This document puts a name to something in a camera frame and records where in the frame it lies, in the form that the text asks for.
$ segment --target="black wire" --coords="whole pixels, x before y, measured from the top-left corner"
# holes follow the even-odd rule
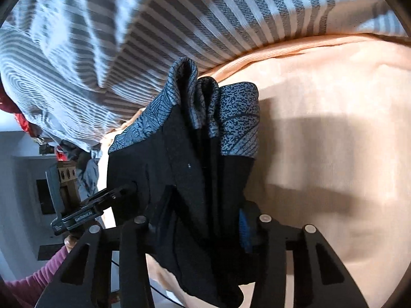
[[[111,260],[111,262],[112,262],[114,265],[120,267],[120,265],[118,265],[114,260]],[[163,293],[161,293],[157,288],[155,288],[155,287],[153,287],[153,286],[151,286],[151,285],[150,285],[150,287],[151,287],[151,289],[155,290],[158,294],[160,294],[162,297],[164,297],[164,298],[166,298],[167,300],[171,301],[171,302],[174,303],[175,305],[178,305],[179,307],[185,308],[183,305],[180,305],[179,303],[175,302],[174,300],[171,300],[167,295],[164,295]]]
[[[172,303],[174,303],[175,305],[178,305],[179,307],[185,308],[183,305],[180,305],[179,303],[175,302],[174,300],[171,300],[167,295],[164,295],[163,293],[161,293],[157,288],[151,286],[151,289],[155,290],[158,294],[160,294],[162,297],[166,298],[167,300],[171,301]]]

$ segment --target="blue patterned fabric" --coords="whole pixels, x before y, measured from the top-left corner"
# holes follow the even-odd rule
[[[246,253],[252,253],[253,247],[251,244],[250,227],[247,222],[247,217],[242,209],[238,217],[238,232],[240,233],[240,245]]]
[[[170,68],[161,93],[137,120],[116,136],[109,153],[134,145],[154,134],[175,105],[189,115],[191,128],[207,128],[210,138],[220,137],[221,155],[255,158],[258,150],[258,90],[253,83],[239,82],[219,88],[211,77],[197,79],[198,69],[189,58]]]

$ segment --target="human hand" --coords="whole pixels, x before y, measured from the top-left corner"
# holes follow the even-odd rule
[[[70,252],[72,250],[72,248],[74,248],[74,246],[77,243],[77,239],[71,235],[67,236],[64,239],[64,245],[66,246],[66,249],[68,252]]]

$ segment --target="pink sleeve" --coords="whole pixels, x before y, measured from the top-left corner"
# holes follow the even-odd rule
[[[67,257],[68,252],[63,246],[39,271],[22,280],[5,282],[9,290],[18,299],[35,306],[40,295],[50,283],[57,269]]]

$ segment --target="gray striped towel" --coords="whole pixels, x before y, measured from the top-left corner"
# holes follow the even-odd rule
[[[180,56],[202,73],[279,41],[357,33],[406,36],[384,0],[20,0],[0,73],[30,122],[89,150]]]

